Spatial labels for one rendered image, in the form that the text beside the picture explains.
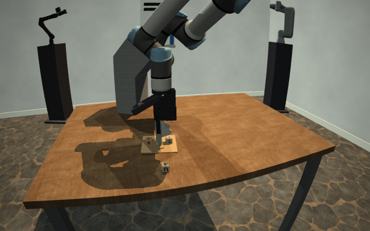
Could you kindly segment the light orange mat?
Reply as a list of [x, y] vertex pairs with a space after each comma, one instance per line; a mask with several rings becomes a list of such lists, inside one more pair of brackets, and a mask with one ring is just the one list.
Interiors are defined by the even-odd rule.
[[[141, 154], [157, 154], [157, 153], [177, 153], [177, 145], [175, 135], [172, 136], [172, 144], [166, 144], [165, 137], [162, 137], [162, 145], [156, 145], [156, 136], [143, 136]], [[145, 138], [152, 137], [152, 145], [146, 146]]]

